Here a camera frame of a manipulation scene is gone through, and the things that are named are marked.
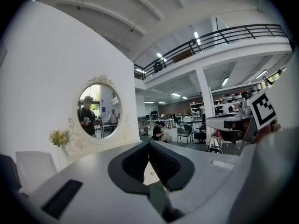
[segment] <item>white surface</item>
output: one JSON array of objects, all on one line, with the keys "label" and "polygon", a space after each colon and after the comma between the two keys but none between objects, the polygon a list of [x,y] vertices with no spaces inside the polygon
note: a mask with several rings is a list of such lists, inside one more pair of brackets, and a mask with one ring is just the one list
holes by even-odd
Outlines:
[{"label": "white surface", "polygon": [[[123,114],[129,115],[132,139],[139,139],[132,102],[133,64],[94,31],[59,10],[31,1],[14,17],[4,44],[8,54],[0,69],[3,154],[15,160],[16,151],[46,152],[59,167],[57,147],[49,142],[49,132],[69,128],[76,92],[84,82],[102,74],[115,84],[123,99]],[[129,142],[116,135],[113,143],[97,145],[97,152]]]},{"label": "white surface", "polygon": [[137,108],[137,117],[145,116],[147,113],[145,111],[144,96],[136,94],[136,108]]},{"label": "white surface", "polygon": [[278,122],[282,128],[294,128],[299,126],[299,51],[295,48],[295,53],[286,65],[285,72],[279,80],[266,92],[266,96],[272,104],[277,115]]},{"label": "white surface", "polygon": [[16,165],[22,189],[27,195],[57,173],[51,154],[43,152],[16,152]]}]

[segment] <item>white chair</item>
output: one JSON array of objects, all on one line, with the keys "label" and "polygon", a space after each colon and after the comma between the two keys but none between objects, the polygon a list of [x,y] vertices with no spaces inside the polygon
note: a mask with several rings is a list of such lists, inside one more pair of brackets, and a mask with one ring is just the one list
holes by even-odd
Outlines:
[{"label": "white chair", "polygon": [[15,152],[15,155],[22,192],[27,195],[57,173],[51,154],[24,151]]}]

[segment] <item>white wall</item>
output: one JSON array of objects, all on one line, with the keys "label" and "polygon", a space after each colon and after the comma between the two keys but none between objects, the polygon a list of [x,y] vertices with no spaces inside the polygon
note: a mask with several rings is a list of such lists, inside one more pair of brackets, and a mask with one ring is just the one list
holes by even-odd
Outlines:
[{"label": "white wall", "polygon": [[145,104],[145,113],[150,115],[152,111],[158,111],[158,106],[157,105],[149,105]]},{"label": "white wall", "polygon": [[[115,84],[123,114],[129,115],[131,139],[139,139],[133,64],[93,30],[53,7],[30,1],[15,16],[3,42],[8,53],[0,68],[1,153],[15,159],[16,151],[47,152],[58,167],[58,150],[49,142],[49,132],[69,128],[76,93],[103,74]],[[123,136],[115,137],[98,150],[122,145]]]},{"label": "white wall", "polygon": [[145,116],[144,96],[136,94],[137,117]]},{"label": "white wall", "polygon": [[[112,112],[111,100],[113,99],[113,91],[108,86],[101,85],[100,92],[101,116],[104,122],[108,122],[109,114]],[[106,108],[106,112],[102,112],[102,107]]]}]

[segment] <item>black rubber pad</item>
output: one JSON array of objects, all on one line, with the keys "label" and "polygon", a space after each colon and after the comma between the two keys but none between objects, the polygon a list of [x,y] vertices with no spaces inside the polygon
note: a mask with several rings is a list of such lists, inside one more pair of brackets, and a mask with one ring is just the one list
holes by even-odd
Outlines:
[{"label": "black rubber pad", "polygon": [[69,180],[43,207],[42,210],[58,219],[83,183]]}]

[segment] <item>table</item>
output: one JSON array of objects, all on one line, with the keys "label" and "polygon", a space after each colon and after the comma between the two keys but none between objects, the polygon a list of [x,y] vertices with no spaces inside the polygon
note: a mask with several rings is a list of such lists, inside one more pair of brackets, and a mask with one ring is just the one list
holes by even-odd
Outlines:
[{"label": "table", "polygon": [[113,127],[113,126],[117,126],[118,124],[115,125],[102,125],[102,133],[101,133],[101,137],[104,138],[105,137],[105,128],[109,128],[109,127]]},{"label": "table", "polygon": [[162,122],[166,122],[166,121],[170,121],[170,126],[171,126],[171,122],[172,122],[172,126],[171,126],[171,128],[173,128],[174,127],[174,119],[156,119],[156,120],[149,120],[150,121],[150,123],[151,122],[156,122],[156,121],[162,121]]}]

